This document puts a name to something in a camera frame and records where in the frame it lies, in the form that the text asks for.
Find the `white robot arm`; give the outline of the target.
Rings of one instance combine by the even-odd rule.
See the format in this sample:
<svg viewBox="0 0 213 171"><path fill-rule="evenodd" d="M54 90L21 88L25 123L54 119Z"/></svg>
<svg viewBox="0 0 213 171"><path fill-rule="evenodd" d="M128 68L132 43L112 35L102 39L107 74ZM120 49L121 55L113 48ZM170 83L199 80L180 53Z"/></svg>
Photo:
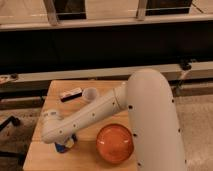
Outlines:
<svg viewBox="0 0 213 171"><path fill-rule="evenodd" d="M138 171L187 171L173 93L165 76L154 69L134 72L127 82L68 117L54 109L43 112L41 139L64 145L71 134L124 110Z"/></svg>

